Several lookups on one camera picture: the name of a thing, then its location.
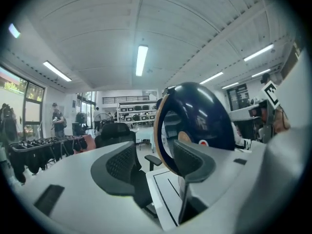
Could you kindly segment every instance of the red logo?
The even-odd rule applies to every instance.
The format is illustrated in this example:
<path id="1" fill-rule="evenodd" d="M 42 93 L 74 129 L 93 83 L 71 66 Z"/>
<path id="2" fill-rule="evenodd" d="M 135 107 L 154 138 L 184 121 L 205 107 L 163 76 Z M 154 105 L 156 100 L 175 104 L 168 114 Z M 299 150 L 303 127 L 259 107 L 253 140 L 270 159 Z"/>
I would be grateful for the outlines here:
<path id="1" fill-rule="evenodd" d="M 208 142 L 205 141 L 204 139 L 202 139 L 202 140 L 199 141 L 199 145 L 209 146 L 209 145 L 208 145 Z"/>

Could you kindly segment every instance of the railing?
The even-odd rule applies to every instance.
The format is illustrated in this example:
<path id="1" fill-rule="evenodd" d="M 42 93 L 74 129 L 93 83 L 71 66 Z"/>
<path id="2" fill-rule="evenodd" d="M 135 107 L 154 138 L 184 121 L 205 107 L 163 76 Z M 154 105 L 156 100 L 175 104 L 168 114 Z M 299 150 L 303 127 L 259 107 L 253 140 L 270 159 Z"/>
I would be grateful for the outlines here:
<path id="1" fill-rule="evenodd" d="M 120 97 L 102 97 L 103 104 L 118 103 L 127 101 L 142 101 L 149 100 L 149 96 L 120 96 Z"/>

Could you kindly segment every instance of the black chair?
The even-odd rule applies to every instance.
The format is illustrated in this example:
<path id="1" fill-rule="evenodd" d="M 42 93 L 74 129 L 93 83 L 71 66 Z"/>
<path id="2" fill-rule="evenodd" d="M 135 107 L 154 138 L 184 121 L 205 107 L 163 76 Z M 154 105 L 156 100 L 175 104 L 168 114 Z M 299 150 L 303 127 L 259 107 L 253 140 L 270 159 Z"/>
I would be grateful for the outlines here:
<path id="1" fill-rule="evenodd" d="M 146 180 L 146 174 L 144 171 L 141 170 L 142 166 L 137 158 L 137 148 L 136 148 L 136 133 L 129 130 L 129 127 L 125 123 L 115 123 L 115 124 L 108 124 L 103 126 L 103 130 L 100 136 L 97 136 L 96 139 L 96 147 L 103 147 L 108 146 L 116 143 L 122 143 L 126 141 L 133 141 L 133 149 L 134 149 L 134 162 L 130 164 L 131 171 L 127 171 L 124 173 L 129 173 L 130 180 L 129 183 L 134 186 L 135 194 L 133 198 L 137 205 L 145 209 L 149 212 L 153 217 L 157 217 L 155 213 L 153 213 L 150 209 L 147 208 L 149 204 L 151 204 L 152 197 L 150 194 L 150 190 Z M 117 164 L 131 162 L 126 160 L 120 160 L 125 158 L 126 156 L 118 156 L 116 157 L 119 161 L 116 160 L 111 162 L 112 166 Z M 161 160 L 153 155 L 145 156 L 145 159 L 150 162 L 150 171 L 154 170 L 154 165 L 159 166 L 162 164 Z"/>

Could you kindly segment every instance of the white ceiling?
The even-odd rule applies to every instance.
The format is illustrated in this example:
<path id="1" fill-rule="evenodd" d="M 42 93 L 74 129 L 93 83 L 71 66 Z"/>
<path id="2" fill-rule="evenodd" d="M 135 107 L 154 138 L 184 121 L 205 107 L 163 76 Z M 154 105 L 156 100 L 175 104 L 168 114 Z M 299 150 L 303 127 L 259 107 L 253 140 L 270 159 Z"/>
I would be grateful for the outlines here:
<path id="1" fill-rule="evenodd" d="M 281 68 L 294 37 L 274 0 L 30 0 L 13 23 L 21 35 L 8 34 L 2 57 L 73 92 L 163 89 L 220 71 L 209 85 L 247 81 Z M 270 43 L 274 53 L 243 60 Z M 136 77 L 140 44 L 149 50 Z M 46 60 L 72 81 L 55 81 Z"/>

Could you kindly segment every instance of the chair armrest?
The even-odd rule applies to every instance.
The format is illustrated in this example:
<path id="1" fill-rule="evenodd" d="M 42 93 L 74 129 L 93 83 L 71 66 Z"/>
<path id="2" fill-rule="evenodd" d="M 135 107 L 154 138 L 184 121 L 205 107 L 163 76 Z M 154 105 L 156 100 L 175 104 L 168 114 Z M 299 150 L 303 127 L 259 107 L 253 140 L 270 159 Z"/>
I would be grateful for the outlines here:
<path id="1" fill-rule="evenodd" d="M 149 162 L 153 163 L 156 166 L 160 166 L 162 164 L 162 161 L 153 155 L 147 155 L 145 156 L 145 159 L 147 159 Z"/>

